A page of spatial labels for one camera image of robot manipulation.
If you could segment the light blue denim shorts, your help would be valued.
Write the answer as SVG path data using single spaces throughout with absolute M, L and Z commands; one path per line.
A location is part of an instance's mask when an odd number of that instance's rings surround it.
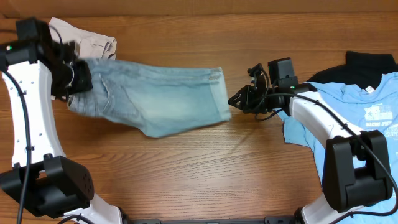
M 221 68 L 156 67 L 88 58 L 90 91 L 75 93 L 70 111 L 133 126 L 161 138 L 231 119 Z

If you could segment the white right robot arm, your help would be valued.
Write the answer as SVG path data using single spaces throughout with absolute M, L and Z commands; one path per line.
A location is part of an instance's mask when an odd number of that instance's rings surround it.
M 265 217 L 265 223 L 338 223 L 367 215 L 363 207 L 397 192 L 383 134 L 353 125 L 327 105 L 313 85 L 299 83 L 290 58 L 273 60 L 267 69 L 257 64 L 247 73 L 251 84 L 233 95 L 229 105 L 254 115 L 284 111 L 325 149 L 321 196 L 293 215 Z

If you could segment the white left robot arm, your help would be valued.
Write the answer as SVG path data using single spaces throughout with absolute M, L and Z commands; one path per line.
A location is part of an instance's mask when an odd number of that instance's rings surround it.
M 1 73 L 14 127 L 12 169 L 1 188 L 19 211 L 61 222 L 128 222 L 126 214 L 95 193 L 88 169 L 66 157 L 58 139 L 52 100 L 91 90 L 91 74 L 77 44 L 55 42 L 35 18 L 16 22 L 17 40 L 1 45 Z

